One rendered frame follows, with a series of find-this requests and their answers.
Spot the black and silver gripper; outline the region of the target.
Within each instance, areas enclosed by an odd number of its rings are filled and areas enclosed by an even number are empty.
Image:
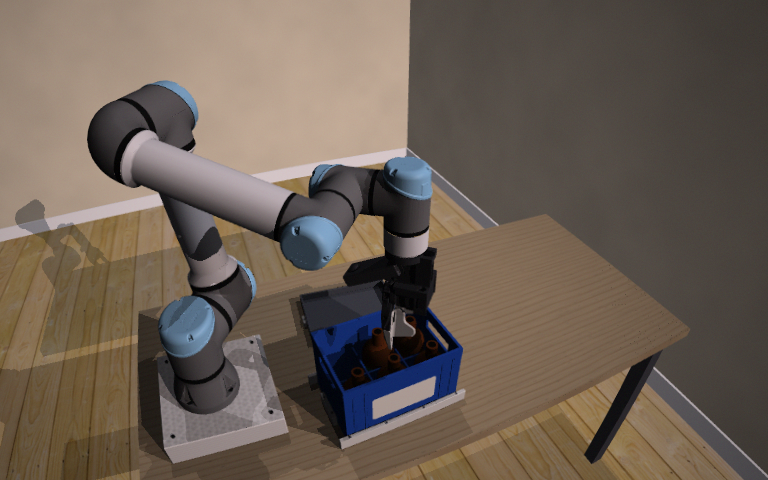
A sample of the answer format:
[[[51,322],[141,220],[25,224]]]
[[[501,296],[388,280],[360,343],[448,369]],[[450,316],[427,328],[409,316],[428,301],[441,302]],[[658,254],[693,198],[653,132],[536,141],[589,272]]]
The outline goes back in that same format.
[[[426,316],[426,307],[428,308],[436,287],[437,270],[433,272],[436,254],[437,248],[428,247],[419,256],[400,258],[385,249],[386,258],[398,264],[401,272],[398,277],[385,279],[382,291],[381,325],[390,350],[392,350],[393,337],[415,335],[415,328],[406,322],[405,314]],[[432,268],[431,264],[433,264]]]

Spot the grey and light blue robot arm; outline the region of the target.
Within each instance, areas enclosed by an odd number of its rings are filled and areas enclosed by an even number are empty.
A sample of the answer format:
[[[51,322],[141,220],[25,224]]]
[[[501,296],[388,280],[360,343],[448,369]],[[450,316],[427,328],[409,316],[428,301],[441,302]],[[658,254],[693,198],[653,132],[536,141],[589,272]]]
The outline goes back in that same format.
[[[160,195],[193,291],[163,310],[160,340],[179,404],[211,414],[239,392],[238,373],[222,343],[256,294],[252,272],[227,255],[213,215],[279,242],[284,257],[302,270],[326,266],[359,214],[383,216],[384,248],[413,258],[428,247],[431,168],[409,156],[392,158],[381,170],[321,164],[309,180],[310,200],[193,154],[197,121],[191,94],[163,80],[99,109],[87,143],[108,177]]]

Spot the blue plastic crate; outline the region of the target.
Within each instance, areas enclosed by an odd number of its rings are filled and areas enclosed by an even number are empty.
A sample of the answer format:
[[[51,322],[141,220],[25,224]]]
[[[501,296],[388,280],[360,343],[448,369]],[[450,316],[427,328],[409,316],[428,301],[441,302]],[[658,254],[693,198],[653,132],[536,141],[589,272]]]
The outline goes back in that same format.
[[[424,336],[424,350],[426,342],[434,340],[442,354],[413,365],[419,353],[403,359],[393,345],[406,368],[379,379],[381,367],[368,372],[361,360],[362,347],[372,338],[372,330],[382,328],[381,311],[330,326],[325,332],[315,361],[317,380],[345,436],[456,392],[463,347],[429,307],[426,316],[406,316],[416,318],[416,327]],[[447,342],[449,352],[428,327],[429,322]],[[355,367],[361,367],[371,382],[344,391],[342,386]]]

